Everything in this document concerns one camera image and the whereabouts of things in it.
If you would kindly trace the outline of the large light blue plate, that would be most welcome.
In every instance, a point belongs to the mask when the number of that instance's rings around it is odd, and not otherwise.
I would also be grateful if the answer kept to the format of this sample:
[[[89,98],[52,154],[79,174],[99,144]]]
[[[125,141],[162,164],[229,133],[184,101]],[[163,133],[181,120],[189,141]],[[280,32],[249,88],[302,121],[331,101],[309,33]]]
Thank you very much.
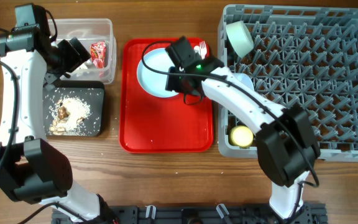
[[[161,71],[168,72],[169,68],[173,66],[168,54],[164,48],[151,50],[144,55],[144,61],[149,67]],[[146,68],[142,61],[137,67],[137,79],[143,90],[152,96],[158,98],[171,98],[178,93],[174,91],[167,91],[165,89],[168,76],[153,72]]]

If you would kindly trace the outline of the red snack wrapper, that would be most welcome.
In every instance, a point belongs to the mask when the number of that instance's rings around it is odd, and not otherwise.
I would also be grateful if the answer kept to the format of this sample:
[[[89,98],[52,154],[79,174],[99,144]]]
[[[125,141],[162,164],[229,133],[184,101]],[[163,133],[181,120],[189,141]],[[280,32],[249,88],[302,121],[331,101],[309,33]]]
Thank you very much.
[[[90,45],[91,60],[96,68],[104,68],[106,58],[106,43],[100,41]]]

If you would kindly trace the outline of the white plastic fork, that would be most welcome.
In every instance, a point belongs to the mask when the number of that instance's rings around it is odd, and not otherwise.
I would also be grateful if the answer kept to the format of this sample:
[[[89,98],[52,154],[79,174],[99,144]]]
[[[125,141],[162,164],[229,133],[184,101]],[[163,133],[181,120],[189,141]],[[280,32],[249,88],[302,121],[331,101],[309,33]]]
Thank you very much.
[[[206,42],[205,41],[200,42],[199,47],[200,47],[200,56],[202,59],[205,59],[206,54],[208,53]]]

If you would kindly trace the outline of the small light blue bowl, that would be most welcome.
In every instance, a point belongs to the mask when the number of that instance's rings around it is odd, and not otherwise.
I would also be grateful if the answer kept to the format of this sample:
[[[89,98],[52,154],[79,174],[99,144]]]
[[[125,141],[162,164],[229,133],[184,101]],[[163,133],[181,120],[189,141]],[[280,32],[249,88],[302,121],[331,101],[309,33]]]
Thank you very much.
[[[248,75],[246,75],[245,73],[235,73],[234,75],[241,83],[243,83],[251,90],[254,90],[254,85],[252,83],[251,78]]]

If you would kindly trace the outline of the green bowl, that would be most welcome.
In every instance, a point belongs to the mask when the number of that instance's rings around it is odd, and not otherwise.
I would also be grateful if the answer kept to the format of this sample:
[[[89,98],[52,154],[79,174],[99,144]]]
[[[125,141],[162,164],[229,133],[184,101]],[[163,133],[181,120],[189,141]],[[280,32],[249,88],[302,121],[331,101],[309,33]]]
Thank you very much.
[[[254,49],[253,38],[243,21],[228,24],[226,33],[233,50],[239,57],[245,57]]]

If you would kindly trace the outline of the yellow plastic cup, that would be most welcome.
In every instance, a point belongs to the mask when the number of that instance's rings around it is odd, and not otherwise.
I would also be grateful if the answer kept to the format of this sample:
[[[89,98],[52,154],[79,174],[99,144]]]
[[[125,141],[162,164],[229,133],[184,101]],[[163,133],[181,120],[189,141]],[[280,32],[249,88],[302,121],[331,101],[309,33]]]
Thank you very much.
[[[229,140],[235,146],[249,147],[254,140],[254,134],[247,126],[236,126],[229,133]]]

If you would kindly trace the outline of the white plastic spoon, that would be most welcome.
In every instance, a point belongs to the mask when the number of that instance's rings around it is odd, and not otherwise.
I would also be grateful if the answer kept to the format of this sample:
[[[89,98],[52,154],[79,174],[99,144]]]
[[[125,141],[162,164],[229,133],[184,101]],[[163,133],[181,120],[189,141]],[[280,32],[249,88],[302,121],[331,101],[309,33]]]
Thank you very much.
[[[198,46],[198,45],[194,46],[194,51],[195,51],[196,53],[200,54],[200,53],[201,53],[200,46]]]

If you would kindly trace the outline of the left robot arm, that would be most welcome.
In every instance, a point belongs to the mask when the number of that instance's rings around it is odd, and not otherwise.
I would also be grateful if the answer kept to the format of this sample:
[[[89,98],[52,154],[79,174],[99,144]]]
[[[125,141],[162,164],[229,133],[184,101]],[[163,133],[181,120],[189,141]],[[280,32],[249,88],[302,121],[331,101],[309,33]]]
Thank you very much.
[[[68,158],[47,142],[43,90],[90,58],[76,38],[57,41],[42,6],[15,8],[16,25],[0,34],[4,84],[0,124],[0,189],[14,202],[53,207],[75,223],[118,223],[102,196],[73,180]]]

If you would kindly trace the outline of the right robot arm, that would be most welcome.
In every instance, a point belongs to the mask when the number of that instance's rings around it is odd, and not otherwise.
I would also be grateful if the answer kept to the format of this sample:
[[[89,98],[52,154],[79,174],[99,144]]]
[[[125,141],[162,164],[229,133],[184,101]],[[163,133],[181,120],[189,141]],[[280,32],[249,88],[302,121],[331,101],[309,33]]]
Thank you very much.
[[[307,176],[313,176],[313,187],[319,186],[314,162],[321,151],[308,113],[299,105],[286,108],[274,103],[245,86],[218,58],[202,58],[185,37],[165,51],[173,62],[166,89],[207,97],[251,130],[259,166],[272,181],[270,207],[282,220],[294,220],[303,204]]]

